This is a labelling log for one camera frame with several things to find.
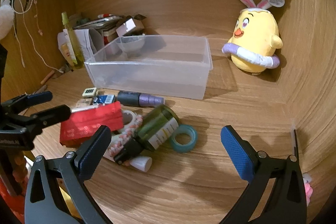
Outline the red zip pouch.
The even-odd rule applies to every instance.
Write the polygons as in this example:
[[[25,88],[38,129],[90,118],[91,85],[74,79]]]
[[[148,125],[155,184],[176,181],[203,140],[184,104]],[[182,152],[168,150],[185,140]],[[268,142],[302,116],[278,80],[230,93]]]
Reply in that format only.
[[[72,113],[60,125],[59,142],[66,147],[78,147],[92,137],[100,126],[107,126],[112,132],[123,128],[120,102]]]

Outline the white bowl of trinkets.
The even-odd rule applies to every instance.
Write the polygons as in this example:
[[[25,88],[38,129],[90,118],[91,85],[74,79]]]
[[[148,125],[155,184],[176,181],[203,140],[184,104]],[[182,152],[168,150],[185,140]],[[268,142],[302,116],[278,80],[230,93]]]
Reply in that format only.
[[[145,45],[145,36],[122,36],[117,38],[116,44],[124,53],[135,53]]]

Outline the stack of books and papers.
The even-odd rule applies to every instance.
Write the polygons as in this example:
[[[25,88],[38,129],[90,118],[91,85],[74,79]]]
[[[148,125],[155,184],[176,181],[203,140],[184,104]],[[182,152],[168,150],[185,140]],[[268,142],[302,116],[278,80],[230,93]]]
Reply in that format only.
[[[114,41],[114,39],[118,38],[117,32],[116,32],[116,24],[125,18],[134,18],[137,20],[140,20],[143,24],[143,21],[147,19],[146,16],[142,14],[137,14],[135,16],[119,16],[119,15],[114,15],[110,16],[107,18],[102,18],[102,19],[96,19],[92,20],[90,22],[86,22],[84,24],[80,24],[78,26],[75,26],[73,29],[74,30],[82,30],[82,29],[94,29],[98,31],[101,36],[104,39],[104,46],[109,44],[110,42]],[[141,32],[134,33],[132,35],[141,35],[143,34],[144,30]]]

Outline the black purple spray bottle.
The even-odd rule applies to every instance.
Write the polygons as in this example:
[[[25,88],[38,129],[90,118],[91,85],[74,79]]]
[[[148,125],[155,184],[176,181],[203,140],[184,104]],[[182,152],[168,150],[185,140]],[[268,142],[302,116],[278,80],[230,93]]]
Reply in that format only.
[[[119,91],[117,100],[123,106],[156,107],[165,103],[163,97],[146,93]]]

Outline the blue staples box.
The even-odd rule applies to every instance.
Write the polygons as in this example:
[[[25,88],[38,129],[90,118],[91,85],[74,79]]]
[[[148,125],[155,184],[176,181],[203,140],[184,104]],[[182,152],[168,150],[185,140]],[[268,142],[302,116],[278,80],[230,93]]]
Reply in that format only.
[[[116,96],[114,94],[98,95],[92,100],[92,105],[108,105],[114,103]]]

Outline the folded white paper leaflets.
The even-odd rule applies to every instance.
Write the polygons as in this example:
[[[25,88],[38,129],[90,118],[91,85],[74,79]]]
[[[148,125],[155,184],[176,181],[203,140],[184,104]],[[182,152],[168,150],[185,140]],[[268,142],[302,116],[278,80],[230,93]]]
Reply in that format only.
[[[101,34],[94,29],[82,29],[74,30],[76,38],[80,44],[84,60],[90,59],[97,51],[104,48],[104,39]],[[70,38],[68,31],[66,29],[63,32],[58,33],[58,48],[62,53],[62,56],[65,58],[68,65],[73,68],[73,50],[69,50],[68,47],[71,46]]]

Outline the small beige printed box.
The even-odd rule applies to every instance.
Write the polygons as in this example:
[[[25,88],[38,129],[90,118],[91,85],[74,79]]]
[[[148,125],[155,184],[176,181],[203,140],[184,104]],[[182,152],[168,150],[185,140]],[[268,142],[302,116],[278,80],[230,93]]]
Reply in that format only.
[[[76,108],[78,107],[87,107],[90,106],[92,104],[92,98],[82,98],[80,100],[77,101],[76,103]]]

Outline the green glass bottle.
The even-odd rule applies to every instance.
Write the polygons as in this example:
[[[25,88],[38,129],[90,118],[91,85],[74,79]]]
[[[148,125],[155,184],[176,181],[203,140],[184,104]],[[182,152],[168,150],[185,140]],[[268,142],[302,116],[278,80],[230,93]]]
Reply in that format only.
[[[181,124],[181,120],[168,106],[161,104],[143,117],[142,124],[135,130],[121,151],[113,157],[122,163],[137,157],[143,150],[154,152],[165,143]]]

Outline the small white cardboard box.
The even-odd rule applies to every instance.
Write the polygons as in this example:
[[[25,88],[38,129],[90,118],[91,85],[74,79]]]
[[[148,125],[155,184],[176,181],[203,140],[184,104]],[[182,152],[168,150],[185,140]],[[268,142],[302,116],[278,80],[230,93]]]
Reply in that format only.
[[[116,24],[116,32],[118,37],[129,36],[137,32],[141,32],[145,29],[140,20],[132,17],[120,20]]]

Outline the white tape roll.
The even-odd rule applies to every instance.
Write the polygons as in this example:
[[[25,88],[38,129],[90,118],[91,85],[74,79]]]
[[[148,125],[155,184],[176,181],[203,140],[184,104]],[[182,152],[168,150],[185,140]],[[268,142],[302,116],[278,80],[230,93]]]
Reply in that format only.
[[[142,116],[130,110],[122,110],[123,128],[119,129],[120,134],[133,134],[142,123]]]

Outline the yellow-green spray bottle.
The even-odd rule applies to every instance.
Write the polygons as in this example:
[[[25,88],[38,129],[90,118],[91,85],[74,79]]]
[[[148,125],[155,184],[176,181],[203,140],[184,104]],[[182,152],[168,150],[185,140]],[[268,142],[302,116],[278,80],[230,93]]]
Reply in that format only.
[[[84,66],[84,56],[80,47],[79,40],[70,24],[70,21],[68,19],[67,13],[62,12],[62,23],[64,28],[67,30],[67,34],[69,37],[70,45],[71,45],[71,50],[70,53],[73,53],[71,57],[74,57],[72,59],[72,62],[74,64],[74,67],[76,69],[80,69]]]

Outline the mahjong tile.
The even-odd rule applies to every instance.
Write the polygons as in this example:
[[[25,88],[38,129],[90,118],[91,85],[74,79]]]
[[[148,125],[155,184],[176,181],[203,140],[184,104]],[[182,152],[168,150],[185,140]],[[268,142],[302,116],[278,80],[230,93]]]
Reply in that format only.
[[[83,98],[92,98],[95,97],[97,94],[98,89],[97,88],[86,88],[83,93],[82,97]]]

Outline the clear plastic storage bin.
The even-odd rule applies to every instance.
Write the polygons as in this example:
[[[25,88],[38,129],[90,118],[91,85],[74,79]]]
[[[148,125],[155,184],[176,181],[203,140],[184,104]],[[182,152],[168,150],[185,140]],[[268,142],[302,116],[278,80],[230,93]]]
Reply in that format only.
[[[145,45],[124,53],[116,40],[85,62],[97,88],[203,99],[213,69],[207,38],[144,35]]]

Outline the red white marker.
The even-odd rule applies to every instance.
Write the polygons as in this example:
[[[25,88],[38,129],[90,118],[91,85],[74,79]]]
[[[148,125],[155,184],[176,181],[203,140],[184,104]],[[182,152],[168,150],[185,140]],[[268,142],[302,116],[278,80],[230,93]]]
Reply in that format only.
[[[114,16],[113,14],[99,14],[97,16],[98,19],[102,19],[102,18],[107,18],[107,17],[110,17],[110,16]]]

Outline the blue tape roll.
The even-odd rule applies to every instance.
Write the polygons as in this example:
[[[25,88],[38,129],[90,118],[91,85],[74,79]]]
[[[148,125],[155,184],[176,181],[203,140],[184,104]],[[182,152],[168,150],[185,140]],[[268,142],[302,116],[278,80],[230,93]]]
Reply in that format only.
[[[180,125],[171,135],[170,144],[177,153],[188,153],[194,149],[198,141],[197,131],[190,125]]]

